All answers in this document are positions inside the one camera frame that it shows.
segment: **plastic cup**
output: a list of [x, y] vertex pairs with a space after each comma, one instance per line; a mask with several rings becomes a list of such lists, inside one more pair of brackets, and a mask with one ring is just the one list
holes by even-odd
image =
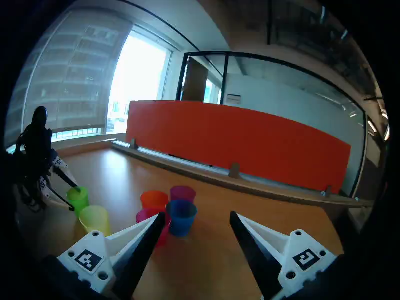
[[[159, 213], [165, 213], [165, 209], [160, 209], [160, 208], [143, 208], [141, 211], [139, 211], [136, 215], [136, 223], [143, 222], [144, 220], [147, 220]], [[155, 245], [156, 247], [160, 247], [165, 245], [167, 242], [167, 236], [168, 236], [168, 228], [170, 227], [171, 223], [171, 218], [168, 214], [165, 214], [165, 226], [158, 238], [158, 242]]]
[[110, 219], [108, 211], [98, 205], [90, 205], [84, 208], [79, 215], [79, 221], [87, 233], [97, 230], [108, 237], [111, 234]]
[[195, 201], [196, 191], [189, 186], [183, 186], [183, 185], [174, 186], [173, 188], [171, 188], [169, 192], [171, 195], [171, 201], [186, 200], [191, 203], [194, 203]]
[[149, 190], [140, 195], [140, 201], [144, 209], [158, 208], [165, 210], [168, 204], [168, 195], [159, 190]]
[[86, 187], [79, 186], [78, 189], [75, 187], [70, 188], [66, 193], [66, 198], [73, 208], [75, 208], [75, 215], [79, 218], [81, 211], [89, 206], [89, 196]]
[[169, 232], [176, 237], [184, 237], [191, 230], [197, 214], [197, 207], [187, 200], [174, 200], [166, 206], [171, 217]]

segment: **green cup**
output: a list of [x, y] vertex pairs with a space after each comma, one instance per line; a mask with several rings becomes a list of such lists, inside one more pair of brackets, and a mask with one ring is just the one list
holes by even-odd
[[68, 202], [75, 208], [75, 215], [77, 218], [79, 218], [81, 211], [89, 206], [88, 189], [83, 186], [79, 186], [78, 188], [80, 191], [72, 187], [66, 193]]

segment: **window blind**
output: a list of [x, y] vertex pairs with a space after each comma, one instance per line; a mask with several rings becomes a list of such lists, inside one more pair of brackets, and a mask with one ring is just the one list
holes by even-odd
[[117, 14], [95, 9], [72, 10], [57, 20], [21, 72], [6, 145], [31, 123], [38, 106], [47, 108], [47, 127], [54, 132], [105, 128], [115, 69], [132, 27]]

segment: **glass partition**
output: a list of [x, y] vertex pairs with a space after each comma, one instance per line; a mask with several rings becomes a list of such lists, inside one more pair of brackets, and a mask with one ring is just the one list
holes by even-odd
[[[182, 86], [188, 80], [190, 61], [201, 64], [203, 70], [198, 73], [203, 75], [196, 80], [201, 77], [204, 81], [200, 88], [204, 95], [198, 98], [202, 102], [283, 117], [349, 144], [351, 151], [341, 194], [354, 196], [365, 158], [367, 121], [364, 110], [346, 93], [306, 69], [261, 55], [212, 51], [186, 53], [185, 57]], [[182, 97], [183, 93], [177, 100], [188, 100]]]

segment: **orange partition panel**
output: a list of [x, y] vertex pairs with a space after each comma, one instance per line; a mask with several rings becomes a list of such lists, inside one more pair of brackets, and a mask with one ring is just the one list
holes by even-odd
[[190, 101], [131, 101], [126, 141], [269, 180], [338, 193], [351, 146], [259, 111]]

